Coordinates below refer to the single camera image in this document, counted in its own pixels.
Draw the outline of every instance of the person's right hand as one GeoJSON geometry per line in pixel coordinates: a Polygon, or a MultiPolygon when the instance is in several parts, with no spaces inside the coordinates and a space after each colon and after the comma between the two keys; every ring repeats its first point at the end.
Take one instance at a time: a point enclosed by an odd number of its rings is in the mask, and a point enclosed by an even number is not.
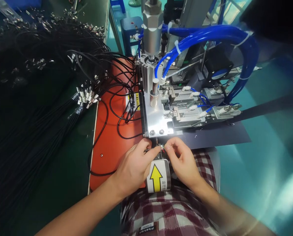
{"type": "Polygon", "coordinates": [[[165,144],[165,150],[177,177],[189,189],[193,189],[204,181],[200,176],[190,148],[180,138],[174,137],[169,139],[165,144]]]}

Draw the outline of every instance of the person's left hand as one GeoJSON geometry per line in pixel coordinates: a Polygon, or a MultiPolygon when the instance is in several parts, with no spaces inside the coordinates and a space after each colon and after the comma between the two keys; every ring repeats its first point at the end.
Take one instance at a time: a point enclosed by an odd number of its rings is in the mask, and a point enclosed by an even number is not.
{"type": "Polygon", "coordinates": [[[146,149],[150,149],[151,145],[151,140],[143,138],[130,148],[120,162],[117,171],[111,176],[123,198],[134,193],[149,175],[151,162],[161,150],[161,147],[157,146],[144,152],[146,149]]]}

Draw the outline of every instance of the white cable tie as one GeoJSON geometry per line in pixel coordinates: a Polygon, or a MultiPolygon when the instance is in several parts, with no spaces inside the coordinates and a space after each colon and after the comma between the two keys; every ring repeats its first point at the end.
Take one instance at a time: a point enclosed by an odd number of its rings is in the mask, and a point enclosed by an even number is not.
{"type": "Polygon", "coordinates": [[[170,21],[167,25],[167,33],[169,34],[170,28],[172,28],[173,23],[170,21]]]}
{"type": "Polygon", "coordinates": [[[246,40],[247,40],[250,36],[253,35],[253,31],[246,31],[246,33],[247,33],[246,38],[245,38],[242,42],[240,42],[239,44],[234,45],[234,49],[237,48],[238,46],[242,45],[244,42],[246,42],[246,40]]]}
{"type": "Polygon", "coordinates": [[[176,40],[174,44],[175,44],[176,50],[178,52],[178,55],[181,54],[181,51],[179,50],[179,47],[178,47],[178,40],[176,40]]]}
{"type": "Polygon", "coordinates": [[[249,77],[248,77],[248,78],[241,78],[241,77],[239,77],[239,79],[241,79],[241,80],[246,80],[246,79],[249,79],[249,77]]]}

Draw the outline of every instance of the hand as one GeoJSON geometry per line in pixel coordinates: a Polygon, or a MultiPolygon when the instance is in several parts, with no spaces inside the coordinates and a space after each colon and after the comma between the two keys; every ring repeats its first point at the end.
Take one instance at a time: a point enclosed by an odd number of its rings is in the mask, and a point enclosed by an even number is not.
{"type": "Polygon", "coordinates": [[[152,142],[149,139],[143,138],[130,148],[117,171],[111,176],[123,198],[134,193],[149,175],[151,162],[161,150],[161,147],[157,146],[144,152],[150,149],[151,145],[152,142]]]}
{"type": "Polygon", "coordinates": [[[200,176],[196,161],[190,148],[177,137],[171,138],[165,144],[165,150],[172,163],[173,169],[180,179],[189,189],[193,189],[204,179],[200,176]]]}

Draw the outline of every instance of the clothing tag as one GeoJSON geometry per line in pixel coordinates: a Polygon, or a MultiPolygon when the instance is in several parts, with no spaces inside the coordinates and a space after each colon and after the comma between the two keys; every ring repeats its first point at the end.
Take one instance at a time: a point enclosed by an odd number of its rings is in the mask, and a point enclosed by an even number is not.
{"type": "Polygon", "coordinates": [[[141,226],[138,229],[138,234],[137,235],[143,235],[143,236],[153,236],[153,235],[158,235],[159,234],[159,223],[152,222],[146,225],[141,226]]]}

